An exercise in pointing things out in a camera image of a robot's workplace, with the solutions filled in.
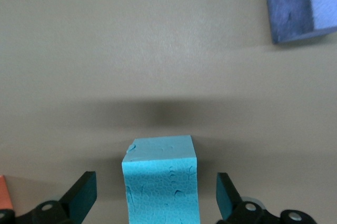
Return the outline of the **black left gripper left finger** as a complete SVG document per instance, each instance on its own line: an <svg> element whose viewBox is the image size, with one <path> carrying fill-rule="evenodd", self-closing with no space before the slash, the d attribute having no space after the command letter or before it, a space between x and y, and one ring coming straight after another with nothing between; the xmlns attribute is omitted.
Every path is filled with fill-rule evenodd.
<svg viewBox="0 0 337 224"><path fill-rule="evenodd" d="M59 200L42 202L17 216L5 176L1 175L1 223L82 223L96 199L96 172L86 171Z"/></svg>

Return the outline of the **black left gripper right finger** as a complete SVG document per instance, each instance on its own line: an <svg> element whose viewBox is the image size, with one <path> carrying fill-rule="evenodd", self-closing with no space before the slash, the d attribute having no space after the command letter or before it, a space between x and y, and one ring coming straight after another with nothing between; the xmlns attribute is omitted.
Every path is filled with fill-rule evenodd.
<svg viewBox="0 0 337 224"><path fill-rule="evenodd" d="M259 200L241 197L225 172L217 174L216 202L222 216L218 223L316 223L310 215L299 210L283 210L279 216L271 214Z"/></svg>

